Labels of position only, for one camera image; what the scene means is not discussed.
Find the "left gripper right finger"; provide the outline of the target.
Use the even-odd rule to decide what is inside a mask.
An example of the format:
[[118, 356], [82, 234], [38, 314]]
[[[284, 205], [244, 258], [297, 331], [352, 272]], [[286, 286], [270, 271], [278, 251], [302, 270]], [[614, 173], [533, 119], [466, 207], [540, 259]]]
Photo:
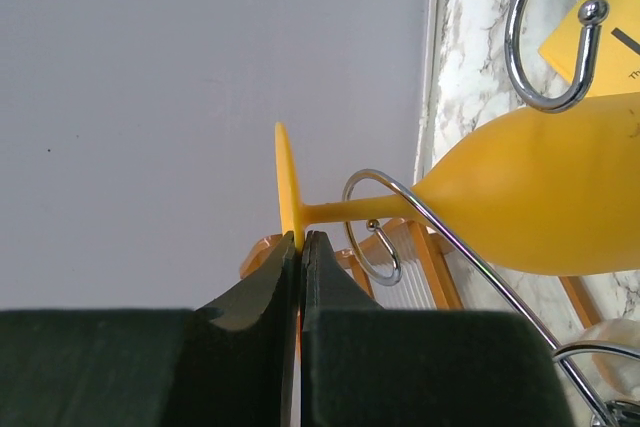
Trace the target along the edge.
[[569, 426], [549, 348], [514, 313], [393, 310], [339, 265], [328, 236], [302, 257], [306, 426]]

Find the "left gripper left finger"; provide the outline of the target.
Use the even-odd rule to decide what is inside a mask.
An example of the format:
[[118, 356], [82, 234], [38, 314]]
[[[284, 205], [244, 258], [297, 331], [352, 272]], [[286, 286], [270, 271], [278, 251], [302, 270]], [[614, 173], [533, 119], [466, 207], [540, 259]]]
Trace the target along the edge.
[[262, 265], [195, 309], [1, 314], [5, 426], [286, 426], [299, 256]]

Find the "orange plastic wine glass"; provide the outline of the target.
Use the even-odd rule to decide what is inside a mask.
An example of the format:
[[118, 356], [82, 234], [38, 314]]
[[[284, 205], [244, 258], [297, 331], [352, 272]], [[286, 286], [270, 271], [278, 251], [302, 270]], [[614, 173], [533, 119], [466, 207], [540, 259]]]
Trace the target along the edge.
[[522, 107], [460, 140], [413, 193], [483, 259], [552, 276], [639, 266], [639, 98]]

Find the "chrome wine glass rack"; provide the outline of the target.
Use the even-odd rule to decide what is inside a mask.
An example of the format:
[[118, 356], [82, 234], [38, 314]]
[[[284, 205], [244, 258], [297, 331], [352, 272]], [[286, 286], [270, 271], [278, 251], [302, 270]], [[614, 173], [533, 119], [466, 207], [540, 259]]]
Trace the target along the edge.
[[[418, 0], [409, 1], [411, 13], [417, 14]], [[407, 99], [399, 95], [383, 100], [375, 94], [371, 126], [377, 134], [391, 134], [392, 124], [399, 127], [400, 140], [410, 153], [402, 154], [409, 167], [395, 168], [394, 173], [410, 172], [418, 180], [436, 160], [461, 138], [486, 121], [516, 108], [517, 98], [512, 91], [501, 45], [509, 0], [423, 0], [423, 39], [420, 49], [417, 40], [408, 40], [409, 53], [420, 61], [417, 73], [410, 78], [403, 67], [399, 79], [409, 82]], [[537, 49], [576, 4], [577, 0], [530, 0], [525, 13], [521, 47], [525, 68], [531, 82], [547, 95], [561, 93], [566, 82], [539, 56]], [[473, 309], [511, 310], [504, 299], [457, 252], [442, 254], [446, 273], [452, 280], [462, 305]], [[433, 289], [439, 282], [418, 281], [417, 269], [410, 260], [409, 280], [399, 286], [374, 286], [376, 299], [385, 306], [422, 308], [422, 297], [435, 300]], [[563, 341], [582, 338], [583, 330], [591, 323], [604, 322], [593, 332], [584, 334], [585, 340], [602, 334], [629, 334], [639, 329], [639, 271], [621, 272], [564, 280], [535, 277], [495, 267], [505, 281], [526, 301], [547, 327]], [[575, 294], [584, 297], [586, 306], [595, 308], [595, 320], [578, 313]], [[639, 363], [630, 359], [604, 354], [575, 355], [573, 359], [583, 369], [594, 388], [607, 399], [633, 401], [639, 404]]]

